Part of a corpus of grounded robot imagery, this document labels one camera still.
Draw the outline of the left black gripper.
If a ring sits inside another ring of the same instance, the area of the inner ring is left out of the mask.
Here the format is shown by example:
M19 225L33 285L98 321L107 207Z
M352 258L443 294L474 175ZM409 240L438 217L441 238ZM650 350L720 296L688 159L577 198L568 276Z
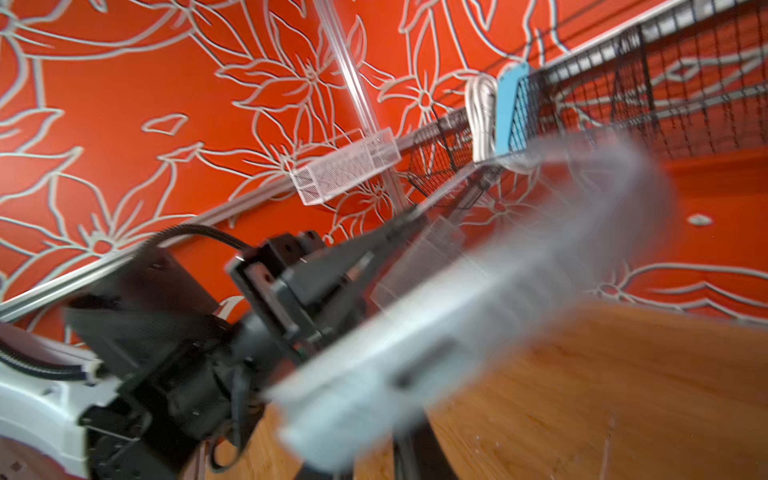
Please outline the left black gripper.
M307 360L348 333L368 312L367 301L360 298L343 306L339 317L322 317L352 284L348 274L356 271L376 278L427 223L427 214L411 207L377 229L345 242L335 254L340 272L310 265L329 252L312 230L280 235L248 247L236 254L227 272L286 356Z

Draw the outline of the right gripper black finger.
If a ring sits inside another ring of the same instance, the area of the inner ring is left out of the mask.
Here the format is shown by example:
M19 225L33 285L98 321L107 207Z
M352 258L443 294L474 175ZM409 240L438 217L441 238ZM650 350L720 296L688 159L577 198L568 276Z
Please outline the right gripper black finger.
M425 413L416 423L393 434L394 478L396 480L457 480Z

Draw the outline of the black phone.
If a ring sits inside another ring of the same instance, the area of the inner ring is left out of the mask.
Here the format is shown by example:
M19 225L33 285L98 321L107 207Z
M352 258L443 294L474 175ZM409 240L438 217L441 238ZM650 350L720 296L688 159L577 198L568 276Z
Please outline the black phone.
M434 222L382 280L378 312L268 391L301 478L350 476L358 457L473 383L666 224L658 163L616 136L535 141L464 168L444 191L547 166L591 181L567 182L512 227Z

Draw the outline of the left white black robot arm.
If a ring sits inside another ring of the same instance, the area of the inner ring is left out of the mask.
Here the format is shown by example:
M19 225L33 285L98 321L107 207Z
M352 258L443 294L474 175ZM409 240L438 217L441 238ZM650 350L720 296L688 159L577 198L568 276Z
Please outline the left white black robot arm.
M65 305L86 344L68 363L54 359L65 345L2 329L2 437L85 479L179 479L221 440L243 451L280 365L355 327L372 282L426 223L409 209L333 247L313 231L259 246L192 223L153 234ZM249 304L237 322L165 249L190 236L235 250L228 272Z

